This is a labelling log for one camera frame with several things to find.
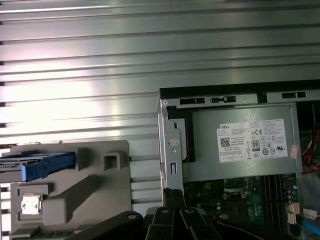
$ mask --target cable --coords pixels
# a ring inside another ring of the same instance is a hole
[[[313,226],[312,224],[310,224],[309,222],[302,220],[302,226],[304,226],[305,228],[311,230],[312,232],[314,232],[315,234],[320,236],[320,229]]]

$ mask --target green circuit board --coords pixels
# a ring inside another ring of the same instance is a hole
[[[249,194],[243,194],[243,189],[246,188],[248,181],[252,181],[249,186]],[[281,175],[281,182],[286,230],[291,235],[287,213],[290,203],[299,202],[296,175]],[[242,189],[242,193],[237,192],[237,189]],[[260,176],[187,182],[184,184],[184,197],[188,207],[201,208],[208,216],[213,216],[221,211],[233,212],[257,224],[266,225],[264,213],[266,197]]]
[[[234,187],[242,185],[243,178],[236,178],[233,181]],[[262,214],[262,189],[260,177],[252,180],[252,192],[246,198],[234,195],[224,199],[225,180],[197,181],[184,185],[184,197],[188,207],[202,208],[207,215],[213,216],[217,212],[233,212],[240,216],[248,217],[251,221],[263,224]]]

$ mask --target ribbed metal panel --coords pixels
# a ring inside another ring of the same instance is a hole
[[[128,140],[141,213],[159,88],[320,78],[318,0],[0,2],[0,145]]]

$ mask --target barcode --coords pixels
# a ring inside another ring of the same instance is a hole
[[[221,147],[230,147],[230,138],[229,137],[222,137],[220,138]]]

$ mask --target power supply label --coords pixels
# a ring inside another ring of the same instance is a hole
[[[288,156],[283,119],[225,123],[216,134],[220,163]]]

